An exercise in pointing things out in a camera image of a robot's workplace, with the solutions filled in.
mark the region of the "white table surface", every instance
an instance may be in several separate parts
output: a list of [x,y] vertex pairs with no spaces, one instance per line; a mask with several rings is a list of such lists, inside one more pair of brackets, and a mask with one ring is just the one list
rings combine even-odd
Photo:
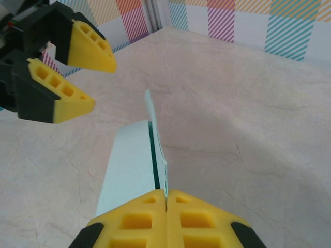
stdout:
[[94,216],[115,131],[151,89],[170,188],[249,221],[268,248],[331,243],[331,72],[166,28],[69,79],[93,112],[0,112],[1,247],[68,247]]

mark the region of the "colorful striped wall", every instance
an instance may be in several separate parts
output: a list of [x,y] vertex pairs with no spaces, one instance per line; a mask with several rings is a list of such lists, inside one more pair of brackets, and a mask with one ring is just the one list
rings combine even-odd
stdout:
[[[140,40],[152,32],[146,6],[141,0],[59,0],[75,12],[83,13],[106,36],[113,52]],[[49,44],[43,62],[64,77],[80,68],[56,61],[55,46]]]
[[331,69],[331,0],[158,0],[172,25]]

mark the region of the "marble countertop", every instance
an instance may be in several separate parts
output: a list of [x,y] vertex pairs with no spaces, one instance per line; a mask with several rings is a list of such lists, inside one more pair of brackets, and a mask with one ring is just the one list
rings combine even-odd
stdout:
[[48,125],[0,112],[0,243],[68,247],[93,218],[117,128],[151,89],[169,187],[245,218],[268,248],[331,243],[331,71],[165,28],[69,79],[93,112]]

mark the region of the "striped wallpaper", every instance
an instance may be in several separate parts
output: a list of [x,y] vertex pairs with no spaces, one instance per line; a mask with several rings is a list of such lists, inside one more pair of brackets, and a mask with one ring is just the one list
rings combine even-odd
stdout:
[[331,0],[158,0],[162,24],[331,69]]
[[[75,12],[83,13],[106,36],[113,52],[140,40],[152,32],[146,7],[141,0],[59,0]],[[49,44],[43,62],[64,77],[80,68],[56,61],[56,47]]]

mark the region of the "robotic arm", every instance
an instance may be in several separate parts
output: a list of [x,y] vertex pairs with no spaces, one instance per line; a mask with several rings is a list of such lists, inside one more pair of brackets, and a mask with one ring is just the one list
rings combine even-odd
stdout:
[[0,106],[21,119],[47,123],[92,111],[95,100],[45,65],[42,51],[50,41],[61,63],[114,73],[109,43],[82,13],[60,2],[23,2],[18,14],[1,20]]

